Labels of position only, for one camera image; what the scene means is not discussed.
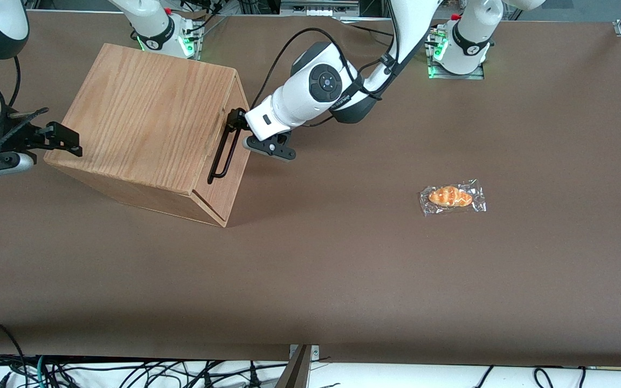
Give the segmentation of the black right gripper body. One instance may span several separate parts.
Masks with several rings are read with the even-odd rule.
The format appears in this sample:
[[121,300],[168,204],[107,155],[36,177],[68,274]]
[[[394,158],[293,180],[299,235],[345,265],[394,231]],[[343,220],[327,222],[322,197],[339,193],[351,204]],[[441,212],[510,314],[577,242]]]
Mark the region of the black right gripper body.
[[6,117],[0,123],[0,153],[7,151],[26,153],[32,149],[49,148],[49,143],[39,131],[42,127],[35,126],[32,121],[36,115],[15,115]]

